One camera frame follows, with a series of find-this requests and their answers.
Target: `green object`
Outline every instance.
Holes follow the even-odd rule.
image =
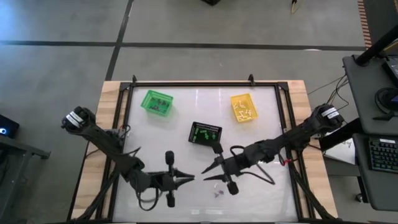
[[[159,93],[153,90],[148,90],[141,106],[150,112],[167,116],[172,107],[173,97]]]

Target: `yellow object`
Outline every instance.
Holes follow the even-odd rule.
[[[249,93],[231,96],[231,104],[238,122],[250,121],[259,117]]]

